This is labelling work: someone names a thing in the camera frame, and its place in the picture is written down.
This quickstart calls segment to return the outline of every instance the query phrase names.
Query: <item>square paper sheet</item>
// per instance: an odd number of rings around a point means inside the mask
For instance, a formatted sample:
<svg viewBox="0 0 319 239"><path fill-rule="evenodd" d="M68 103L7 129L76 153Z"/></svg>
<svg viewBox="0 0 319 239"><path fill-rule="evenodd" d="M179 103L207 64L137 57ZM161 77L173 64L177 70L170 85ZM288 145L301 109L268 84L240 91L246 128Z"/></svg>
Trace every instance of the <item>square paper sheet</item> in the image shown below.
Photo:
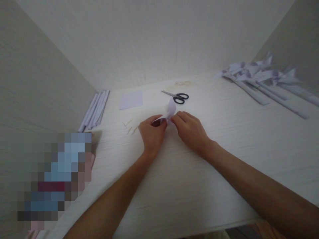
<svg viewBox="0 0 319 239"><path fill-rule="evenodd" d="M120 110L143 105L142 91L122 95Z"/></svg>

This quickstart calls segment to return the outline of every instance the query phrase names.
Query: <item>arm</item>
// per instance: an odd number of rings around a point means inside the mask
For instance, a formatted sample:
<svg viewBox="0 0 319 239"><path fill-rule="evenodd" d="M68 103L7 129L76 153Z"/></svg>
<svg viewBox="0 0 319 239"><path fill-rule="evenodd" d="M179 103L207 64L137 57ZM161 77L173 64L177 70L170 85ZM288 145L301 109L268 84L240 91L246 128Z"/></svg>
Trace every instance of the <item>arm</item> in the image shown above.
<svg viewBox="0 0 319 239"><path fill-rule="evenodd" d="M158 127L151 125L160 116L152 116L139 125L144 142L143 154L83 213L64 239L112 237L162 145L167 123Z"/></svg>
<svg viewBox="0 0 319 239"><path fill-rule="evenodd" d="M224 150L199 119L178 112L171 120L183 142L211 164L255 211L290 238L318 238L319 208Z"/></svg>

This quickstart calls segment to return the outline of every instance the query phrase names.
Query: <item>forearm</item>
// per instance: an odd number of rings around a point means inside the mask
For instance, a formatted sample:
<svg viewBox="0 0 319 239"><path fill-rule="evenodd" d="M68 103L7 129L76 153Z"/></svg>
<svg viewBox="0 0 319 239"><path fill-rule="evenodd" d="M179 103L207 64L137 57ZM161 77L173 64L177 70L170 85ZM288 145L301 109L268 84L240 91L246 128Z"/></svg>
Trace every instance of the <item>forearm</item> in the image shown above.
<svg viewBox="0 0 319 239"><path fill-rule="evenodd" d="M204 158L264 219L290 238L319 235L319 209L211 142Z"/></svg>
<svg viewBox="0 0 319 239"><path fill-rule="evenodd" d="M64 239L111 238L155 156L145 151L76 221Z"/></svg>

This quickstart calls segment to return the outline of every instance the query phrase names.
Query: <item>white table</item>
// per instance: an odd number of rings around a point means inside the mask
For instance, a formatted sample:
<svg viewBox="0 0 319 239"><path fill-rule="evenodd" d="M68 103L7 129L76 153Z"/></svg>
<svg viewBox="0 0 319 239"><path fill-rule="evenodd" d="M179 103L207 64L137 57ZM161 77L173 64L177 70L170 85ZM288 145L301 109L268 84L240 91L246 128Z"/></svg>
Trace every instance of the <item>white table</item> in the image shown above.
<svg viewBox="0 0 319 239"><path fill-rule="evenodd" d="M243 161L319 204L319 108L278 88L308 113L304 120L274 101L261 106L234 83L214 73L111 91L102 123L92 182L45 238L62 238L81 214L140 156L138 130L123 123L167 111L172 93L187 93L177 110L197 116L208 136ZM174 85L175 82L190 84ZM118 110L121 95L143 91L143 106ZM114 238L179 238L243 225L255 211L208 163L191 152L174 127L167 128L161 152L139 186Z"/></svg>

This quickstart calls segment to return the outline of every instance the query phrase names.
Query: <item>scissors blade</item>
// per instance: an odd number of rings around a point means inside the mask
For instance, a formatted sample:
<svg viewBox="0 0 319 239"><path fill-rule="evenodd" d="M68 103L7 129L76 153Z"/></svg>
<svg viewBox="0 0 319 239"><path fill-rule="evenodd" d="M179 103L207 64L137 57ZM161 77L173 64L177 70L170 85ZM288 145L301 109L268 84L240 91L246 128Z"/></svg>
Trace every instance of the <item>scissors blade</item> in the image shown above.
<svg viewBox="0 0 319 239"><path fill-rule="evenodd" d="M168 95L170 95L170 96L173 96L173 97L177 97L177 98L180 98L179 96L177 96L177 95L174 95L174 94L172 94L172 93L169 93L169 92L166 92L166 91L161 91L161 92L163 92L163 93L165 93L165 94L168 94Z"/></svg>

